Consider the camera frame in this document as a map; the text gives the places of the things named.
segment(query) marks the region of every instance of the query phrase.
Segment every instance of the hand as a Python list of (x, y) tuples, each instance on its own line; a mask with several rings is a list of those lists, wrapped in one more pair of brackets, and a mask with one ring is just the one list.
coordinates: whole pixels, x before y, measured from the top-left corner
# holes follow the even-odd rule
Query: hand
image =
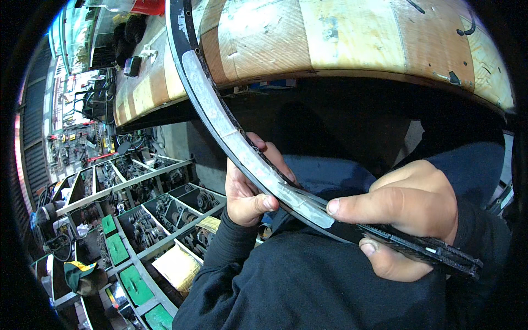
[[(428, 161), (415, 161), (385, 174), (367, 194), (331, 200), (327, 212), (339, 221), (391, 224), (405, 233), (436, 237), (449, 245), (458, 229), (455, 192), (443, 172)], [(370, 238), (359, 245), (379, 277), (412, 282), (432, 271), (430, 265)]]
[[(266, 157), (293, 183), (295, 175), (284, 162), (279, 150), (271, 142), (264, 142), (257, 134), (247, 136)], [(228, 172), (225, 177), (225, 195), (228, 199), (228, 215), (231, 221), (245, 227), (260, 222), (262, 215), (279, 209), (279, 202), (273, 196), (260, 193), (257, 187), (228, 158)]]

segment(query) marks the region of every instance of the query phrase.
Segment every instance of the red object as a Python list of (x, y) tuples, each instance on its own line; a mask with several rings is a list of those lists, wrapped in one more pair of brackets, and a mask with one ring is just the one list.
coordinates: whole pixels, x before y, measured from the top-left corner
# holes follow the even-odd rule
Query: red object
[(133, 13), (145, 15), (163, 15), (165, 13), (165, 1), (160, 0), (136, 0), (131, 10)]
[(111, 155), (114, 155), (116, 153), (110, 153), (110, 154), (106, 154), (106, 155), (101, 155), (101, 156), (97, 156), (97, 157), (92, 157), (92, 158), (88, 158), (87, 162), (93, 162), (93, 161), (96, 161), (98, 159), (101, 159), (101, 158), (105, 158), (105, 157), (108, 157), (108, 156), (111, 156)]

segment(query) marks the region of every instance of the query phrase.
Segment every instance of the black jacket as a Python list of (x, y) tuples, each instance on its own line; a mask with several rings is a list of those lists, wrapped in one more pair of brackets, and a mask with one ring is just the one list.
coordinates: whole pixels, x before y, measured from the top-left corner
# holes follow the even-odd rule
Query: black jacket
[(354, 244), (298, 221), (254, 247), (257, 228), (224, 210), (173, 329), (440, 329), (470, 325), (504, 265), (506, 224), (458, 199), (454, 243), (484, 263), (480, 280), (434, 270), (411, 283), (376, 276)]

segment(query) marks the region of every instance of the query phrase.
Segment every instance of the black sleeve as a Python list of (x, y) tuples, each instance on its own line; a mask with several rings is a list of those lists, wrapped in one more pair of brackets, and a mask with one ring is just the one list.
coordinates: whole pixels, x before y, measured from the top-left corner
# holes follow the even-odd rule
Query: black sleeve
[(173, 320), (173, 329), (219, 329), (229, 316), (239, 289), (233, 278), (255, 246), (258, 226), (235, 224), (224, 208), (203, 267), (194, 277), (189, 295)]
[(484, 264), (480, 279), (451, 277), (446, 282), (446, 328), (472, 327), (502, 273), (510, 247), (506, 223), (457, 196), (458, 231), (454, 246)]
[(258, 226), (244, 227), (231, 221), (227, 207), (220, 216), (220, 226), (203, 260), (204, 267), (223, 267), (230, 263), (243, 264), (255, 247)]

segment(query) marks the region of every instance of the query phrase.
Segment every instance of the glass display case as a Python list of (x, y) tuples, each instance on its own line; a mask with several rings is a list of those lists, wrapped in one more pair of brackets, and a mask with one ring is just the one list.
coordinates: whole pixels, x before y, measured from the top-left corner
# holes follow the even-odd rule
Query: glass display case
[(63, 56), (70, 74), (90, 70), (93, 33), (100, 11), (100, 8), (74, 6), (74, 2), (68, 2), (62, 11), (65, 40)]
[(128, 13), (75, 4), (69, 1), (49, 29), (52, 55), (62, 56), (69, 76), (113, 66), (112, 35)]

